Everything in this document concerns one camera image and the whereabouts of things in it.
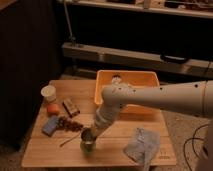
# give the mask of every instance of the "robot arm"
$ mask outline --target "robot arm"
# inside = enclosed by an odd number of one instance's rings
[[[133,88],[123,83],[111,84],[102,90],[102,99],[103,103],[95,115],[95,125],[98,128],[109,127],[127,104],[208,117],[213,113],[213,81],[148,88]]]

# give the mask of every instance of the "towel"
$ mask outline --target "towel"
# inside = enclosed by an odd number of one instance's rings
[[[160,135],[156,132],[137,128],[133,137],[124,148],[124,153],[143,167],[149,170],[150,162],[160,147]]]

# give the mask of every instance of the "cable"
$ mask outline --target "cable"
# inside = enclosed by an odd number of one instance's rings
[[[194,151],[194,154],[195,154],[197,157],[199,157],[199,154],[198,154],[198,153],[196,152],[196,150],[195,150],[195,143],[194,143],[194,140],[195,140],[195,138],[196,138],[197,132],[198,132],[201,128],[204,128],[204,127],[207,127],[207,126],[209,126],[209,124],[204,124],[204,125],[199,126],[199,127],[194,131],[193,136],[192,136],[192,149],[193,149],[193,151]]]
[[[69,16],[69,12],[68,12],[68,9],[67,9],[66,0],[64,0],[63,3],[64,3],[64,12],[65,12],[66,20],[67,20],[68,30],[69,30],[69,34],[70,34],[70,40],[71,40],[71,43],[75,43],[75,37],[74,37],[73,32],[72,32],[70,16]]]
[[[189,170],[190,171],[192,171],[192,167],[190,166],[190,164],[189,164],[189,161],[188,161],[188,159],[187,159],[187,157],[186,157],[186,144],[189,142],[189,141],[191,141],[191,140],[200,140],[200,141],[203,141],[203,138],[189,138],[189,139],[187,139],[185,142],[184,142],[184,144],[183,144],[183,156],[184,156],[184,159],[185,159],[185,161],[186,161],[186,164],[187,164],[187,166],[188,166],[188,168],[189,168]]]

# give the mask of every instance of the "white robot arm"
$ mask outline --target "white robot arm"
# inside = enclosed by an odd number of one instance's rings
[[[125,83],[108,85],[102,90],[103,102],[97,109],[94,124],[82,132],[83,148],[91,148],[96,138],[116,120],[117,115],[127,104],[137,104],[168,111],[213,115],[213,81],[164,85],[159,87],[134,88]],[[213,122],[207,132],[203,154],[197,171],[213,170]]]
[[[102,90],[102,99],[95,115],[95,125],[101,128],[111,125],[127,104],[208,117],[213,115],[213,81],[148,88],[111,84]]]

